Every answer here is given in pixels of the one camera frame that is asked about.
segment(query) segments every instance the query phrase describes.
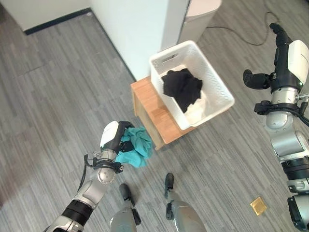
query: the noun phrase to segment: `laminate floor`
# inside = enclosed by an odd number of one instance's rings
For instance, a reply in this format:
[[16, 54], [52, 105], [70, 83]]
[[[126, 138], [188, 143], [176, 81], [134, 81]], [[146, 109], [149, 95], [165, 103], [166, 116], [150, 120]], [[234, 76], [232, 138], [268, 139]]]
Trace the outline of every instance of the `laminate floor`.
[[[269, 0], [292, 39], [309, 45], [306, 0]], [[210, 26], [228, 26], [247, 40], [265, 34], [262, 1], [224, 0]], [[133, 78], [96, 19], [83, 15], [26, 36], [0, 11], [0, 232], [43, 231], [76, 193], [83, 155], [99, 150], [112, 120], [134, 117]], [[167, 172], [210, 232], [291, 232], [287, 180], [254, 104], [269, 90], [244, 86], [242, 72], [274, 70], [275, 35], [252, 46], [224, 29], [206, 29], [198, 45], [236, 99], [227, 112], [153, 153], [148, 166], [125, 165], [85, 231], [110, 231], [126, 182], [137, 199], [141, 232], [173, 232], [165, 220]], [[308, 137], [308, 129], [296, 122]], [[261, 196], [259, 217], [249, 203]]]

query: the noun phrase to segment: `wooden table top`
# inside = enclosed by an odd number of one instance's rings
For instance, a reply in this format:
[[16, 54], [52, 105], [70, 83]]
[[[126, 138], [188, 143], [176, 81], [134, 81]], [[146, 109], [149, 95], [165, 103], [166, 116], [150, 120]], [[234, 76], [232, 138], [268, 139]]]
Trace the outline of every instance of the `wooden table top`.
[[179, 128], [152, 85], [150, 77], [131, 84], [131, 88], [166, 144], [195, 129], [195, 127], [190, 127], [186, 130]]

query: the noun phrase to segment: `teal cloth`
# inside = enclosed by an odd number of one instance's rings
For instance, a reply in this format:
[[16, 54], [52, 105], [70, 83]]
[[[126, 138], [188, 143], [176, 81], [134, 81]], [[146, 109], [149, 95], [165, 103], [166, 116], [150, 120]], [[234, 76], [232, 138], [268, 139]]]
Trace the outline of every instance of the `teal cloth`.
[[136, 168], [145, 167], [145, 159], [149, 158], [152, 154], [152, 142], [146, 133], [146, 129], [144, 127], [130, 127], [126, 129], [121, 141], [124, 142], [129, 140], [131, 140], [134, 149], [128, 152], [120, 151], [115, 161], [129, 163]]

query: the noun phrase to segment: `white laundry basket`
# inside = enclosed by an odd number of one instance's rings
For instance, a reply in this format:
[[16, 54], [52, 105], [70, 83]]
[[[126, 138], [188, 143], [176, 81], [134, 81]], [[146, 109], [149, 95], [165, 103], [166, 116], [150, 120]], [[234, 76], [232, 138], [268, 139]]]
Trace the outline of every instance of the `white laundry basket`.
[[[219, 75], [193, 41], [185, 41], [150, 57], [151, 82], [182, 130], [208, 121], [230, 108], [235, 100]], [[201, 99], [183, 113], [175, 99], [163, 94], [162, 76], [187, 68], [203, 81]]]

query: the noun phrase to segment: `basket handle hole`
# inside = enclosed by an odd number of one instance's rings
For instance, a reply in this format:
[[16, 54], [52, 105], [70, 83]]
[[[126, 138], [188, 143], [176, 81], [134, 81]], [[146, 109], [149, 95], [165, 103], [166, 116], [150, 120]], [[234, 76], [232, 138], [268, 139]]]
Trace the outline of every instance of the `basket handle hole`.
[[169, 56], [169, 57], [166, 57], [166, 58], [162, 59], [162, 63], [165, 63], [165, 62], [167, 62], [167, 61], [169, 61], [169, 60], [175, 58], [176, 56], [178, 56], [178, 53], [176, 53], [176, 54], [174, 54], [174, 55], [171, 55], [171, 56]]

